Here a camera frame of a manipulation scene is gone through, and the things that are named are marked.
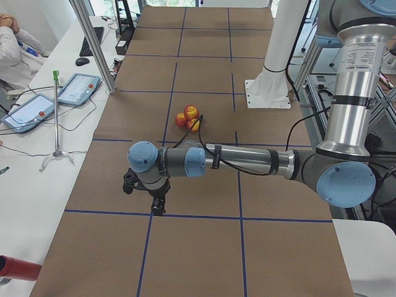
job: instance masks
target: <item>white lab coat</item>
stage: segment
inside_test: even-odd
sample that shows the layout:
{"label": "white lab coat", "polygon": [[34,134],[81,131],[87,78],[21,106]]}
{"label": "white lab coat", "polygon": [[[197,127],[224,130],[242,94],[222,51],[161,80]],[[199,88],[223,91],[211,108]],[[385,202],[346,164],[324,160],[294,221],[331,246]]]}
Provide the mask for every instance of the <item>white lab coat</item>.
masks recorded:
{"label": "white lab coat", "polygon": [[24,51],[17,40],[38,53],[44,52],[40,42],[25,30],[14,34],[10,28],[0,27],[0,79],[14,89],[26,88],[45,62],[42,56]]}

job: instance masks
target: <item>hand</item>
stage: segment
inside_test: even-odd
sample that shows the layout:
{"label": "hand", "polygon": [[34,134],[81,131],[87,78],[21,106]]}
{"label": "hand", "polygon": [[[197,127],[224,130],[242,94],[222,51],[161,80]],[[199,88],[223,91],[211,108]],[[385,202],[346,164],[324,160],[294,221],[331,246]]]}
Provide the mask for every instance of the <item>hand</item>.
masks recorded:
{"label": "hand", "polygon": [[12,19],[0,18],[0,27],[9,27],[9,28],[11,28],[12,27],[12,23],[13,23]]}
{"label": "hand", "polygon": [[9,14],[2,14],[1,15],[1,19],[9,19],[12,21],[12,25],[10,26],[11,30],[14,32],[14,34],[18,34],[19,33],[19,26],[18,26],[18,22],[17,19],[15,17],[13,17],[12,15]]}

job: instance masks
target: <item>keyboard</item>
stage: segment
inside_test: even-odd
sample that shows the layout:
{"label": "keyboard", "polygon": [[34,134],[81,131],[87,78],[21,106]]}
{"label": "keyboard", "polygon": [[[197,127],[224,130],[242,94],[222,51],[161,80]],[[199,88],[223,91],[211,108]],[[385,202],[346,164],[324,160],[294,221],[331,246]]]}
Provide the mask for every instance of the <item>keyboard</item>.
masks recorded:
{"label": "keyboard", "polygon": [[[98,37],[99,43],[101,43],[101,39],[103,37],[103,32],[105,31],[105,28],[94,27],[93,29]],[[84,37],[84,41],[82,42],[82,46],[81,46],[80,57],[89,57],[89,56],[93,56],[93,54],[91,52],[91,49],[89,48],[87,39]]]}

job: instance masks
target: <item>blue joint cap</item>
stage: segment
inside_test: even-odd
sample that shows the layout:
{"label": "blue joint cap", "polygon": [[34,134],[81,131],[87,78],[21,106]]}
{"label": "blue joint cap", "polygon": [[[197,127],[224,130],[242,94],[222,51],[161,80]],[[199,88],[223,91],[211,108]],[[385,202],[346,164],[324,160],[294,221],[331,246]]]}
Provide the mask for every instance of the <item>blue joint cap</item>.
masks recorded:
{"label": "blue joint cap", "polygon": [[369,11],[385,17],[396,16],[396,0],[360,0]]}
{"label": "blue joint cap", "polygon": [[205,150],[199,147],[191,147],[184,159],[184,169],[189,178],[196,178],[205,174]]}
{"label": "blue joint cap", "polygon": [[316,192],[329,204],[349,208],[370,198],[376,178],[369,166],[349,161],[326,170],[316,184]]}
{"label": "blue joint cap", "polygon": [[316,44],[320,48],[341,48],[342,42],[337,37],[328,37],[315,34]]}
{"label": "blue joint cap", "polygon": [[149,170],[156,162],[158,149],[148,141],[139,141],[128,151],[128,161],[136,173]]}

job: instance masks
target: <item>window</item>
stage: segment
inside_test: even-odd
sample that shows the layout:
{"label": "window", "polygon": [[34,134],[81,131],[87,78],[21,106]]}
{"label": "window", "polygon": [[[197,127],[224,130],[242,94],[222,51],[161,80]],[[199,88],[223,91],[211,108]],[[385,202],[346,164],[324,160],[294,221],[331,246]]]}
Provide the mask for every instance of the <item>window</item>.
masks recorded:
{"label": "window", "polygon": [[[114,0],[90,0],[92,9],[95,15],[114,16],[113,1]],[[195,7],[196,0],[146,0],[151,6],[182,6]],[[140,13],[137,0],[128,0],[129,9],[132,14]],[[119,7],[122,9],[123,3],[119,2]]]}

